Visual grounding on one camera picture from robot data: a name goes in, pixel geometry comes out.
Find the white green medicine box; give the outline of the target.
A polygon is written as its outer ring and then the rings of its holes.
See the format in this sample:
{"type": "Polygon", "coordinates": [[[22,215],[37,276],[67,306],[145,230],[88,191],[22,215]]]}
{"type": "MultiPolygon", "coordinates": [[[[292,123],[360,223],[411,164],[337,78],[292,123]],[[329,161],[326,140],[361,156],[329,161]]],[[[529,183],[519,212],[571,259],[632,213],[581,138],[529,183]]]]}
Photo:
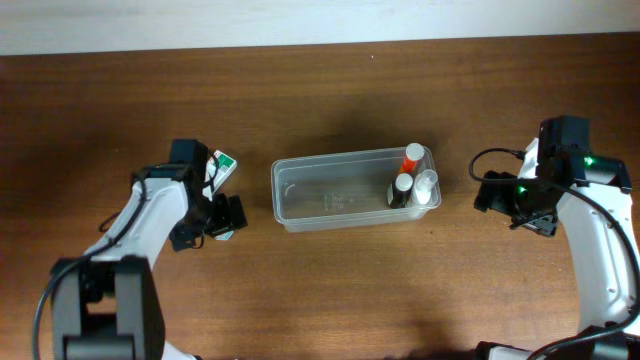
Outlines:
{"type": "Polygon", "coordinates": [[[237,168],[237,161],[228,154],[214,150],[205,167],[203,195],[211,199],[237,168]]]}

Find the white squeeze tube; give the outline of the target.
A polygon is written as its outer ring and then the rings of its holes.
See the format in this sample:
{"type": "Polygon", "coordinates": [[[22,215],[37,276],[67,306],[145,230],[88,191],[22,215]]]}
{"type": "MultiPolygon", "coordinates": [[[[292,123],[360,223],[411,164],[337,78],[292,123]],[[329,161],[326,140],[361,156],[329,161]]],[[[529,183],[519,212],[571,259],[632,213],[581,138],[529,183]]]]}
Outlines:
{"type": "Polygon", "coordinates": [[[432,197],[432,190],[437,182],[438,175],[434,170],[427,169],[419,173],[414,179],[407,206],[418,207],[426,205],[432,197]]]}

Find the orange white-capped tube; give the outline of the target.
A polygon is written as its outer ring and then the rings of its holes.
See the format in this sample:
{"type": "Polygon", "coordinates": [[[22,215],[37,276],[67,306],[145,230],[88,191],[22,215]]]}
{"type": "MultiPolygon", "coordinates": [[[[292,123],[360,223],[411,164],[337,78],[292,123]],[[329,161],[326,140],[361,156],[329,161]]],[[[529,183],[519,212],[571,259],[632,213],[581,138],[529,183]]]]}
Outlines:
{"type": "Polygon", "coordinates": [[[419,162],[422,160],[425,154],[424,147],[419,143],[410,143],[405,148],[403,162],[399,168],[399,174],[414,172],[419,162]]]}

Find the black white-capped bottle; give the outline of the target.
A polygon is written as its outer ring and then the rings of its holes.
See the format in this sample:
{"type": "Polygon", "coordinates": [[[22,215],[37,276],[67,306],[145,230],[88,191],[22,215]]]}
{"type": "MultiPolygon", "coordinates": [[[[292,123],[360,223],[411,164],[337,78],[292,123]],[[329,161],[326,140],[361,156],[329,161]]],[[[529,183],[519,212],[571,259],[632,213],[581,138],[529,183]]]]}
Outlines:
{"type": "Polygon", "coordinates": [[[399,174],[387,189],[386,199],[388,206],[392,209],[405,207],[412,187],[413,177],[408,173],[399,174]]]}

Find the clear plastic container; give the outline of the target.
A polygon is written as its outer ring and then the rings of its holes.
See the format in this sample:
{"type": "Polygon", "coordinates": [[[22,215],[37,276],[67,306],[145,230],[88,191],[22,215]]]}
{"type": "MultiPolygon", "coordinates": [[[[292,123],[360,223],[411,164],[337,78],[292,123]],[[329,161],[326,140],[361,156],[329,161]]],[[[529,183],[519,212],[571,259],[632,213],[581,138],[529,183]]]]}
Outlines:
{"type": "Polygon", "coordinates": [[[391,208],[387,190],[403,147],[277,160],[271,167],[274,217],[290,233],[419,220],[439,207],[440,187],[420,206],[391,208]]]}

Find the gold lid balm jar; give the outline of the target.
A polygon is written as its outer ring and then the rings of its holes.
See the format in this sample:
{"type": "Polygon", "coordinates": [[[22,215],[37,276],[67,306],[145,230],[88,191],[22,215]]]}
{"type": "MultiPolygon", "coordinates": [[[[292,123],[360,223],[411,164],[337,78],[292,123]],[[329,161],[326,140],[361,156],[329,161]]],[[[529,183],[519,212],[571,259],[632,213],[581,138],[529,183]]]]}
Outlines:
{"type": "Polygon", "coordinates": [[[233,231],[228,231],[223,234],[217,235],[215,239],[217,241],[228,241],[233,235],[233,231]]]}

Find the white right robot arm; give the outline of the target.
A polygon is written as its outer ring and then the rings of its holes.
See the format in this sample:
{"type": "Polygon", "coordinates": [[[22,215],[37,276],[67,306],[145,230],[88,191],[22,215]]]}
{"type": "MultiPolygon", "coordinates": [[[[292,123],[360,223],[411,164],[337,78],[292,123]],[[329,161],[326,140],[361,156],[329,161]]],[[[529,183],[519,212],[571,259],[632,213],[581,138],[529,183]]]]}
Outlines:
{"type": "Polygon", "coordinates": [[[513,228],[552,236],[563,228],[580,298],[576,335],[534,351],[490,343],[488,359],[636,359],[639,356],[639,250],[624,164],[588,152],[515,152],[519,175],[478,177],[475,206],[509,216],[513,228]]]}

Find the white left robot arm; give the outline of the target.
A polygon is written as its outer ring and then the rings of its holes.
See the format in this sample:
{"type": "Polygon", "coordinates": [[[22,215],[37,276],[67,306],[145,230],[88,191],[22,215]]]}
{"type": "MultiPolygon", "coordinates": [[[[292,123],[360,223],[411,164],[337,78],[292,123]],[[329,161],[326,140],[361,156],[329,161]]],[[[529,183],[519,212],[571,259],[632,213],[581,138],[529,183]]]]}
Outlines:
{"type": "Polygon", "coordinates": [[[198,249],[207,236],[246,226],[239,197],[218,193],[217,158],[171,160],[132,177],[125,208],[102,225],[102,237],[84,254],[61,258],[33,321],[32,355],[40,358],[44,306],[52,310],[57,359],[187,359],[171,344],[152,270],[170,241],[198,249]]]}

